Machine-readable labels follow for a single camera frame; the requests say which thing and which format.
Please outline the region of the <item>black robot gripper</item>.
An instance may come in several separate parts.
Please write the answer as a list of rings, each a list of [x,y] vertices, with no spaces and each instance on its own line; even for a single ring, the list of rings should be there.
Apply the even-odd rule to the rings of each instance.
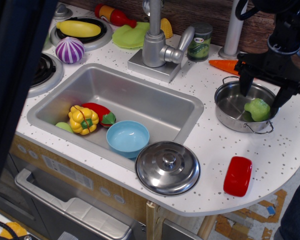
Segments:
[[[240,53],[235,70],[239,72],[240,93],[246,97],[255,78],[279,87],[271,105],[281,108],[293,95],[300,94],[300,68],[293,62],[300,46],[292,49],[269,46],[263,53]]]

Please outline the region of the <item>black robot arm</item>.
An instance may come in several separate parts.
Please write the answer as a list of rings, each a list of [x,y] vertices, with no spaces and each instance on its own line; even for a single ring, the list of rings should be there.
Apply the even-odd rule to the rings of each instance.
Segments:
[[[239,73],[240,93],[247,96],[255,78],[280,89],[272,108],[282,107],[293,95],[300,94],[300,69],[292,56],[300,50],[300,0],[254,0],[254,7],[243,13],[247,1],[235,8],[238,20],[246,20],[257,12],[275,15],[273,33],[267,39],[264,53],[240,53],[234,69]]]

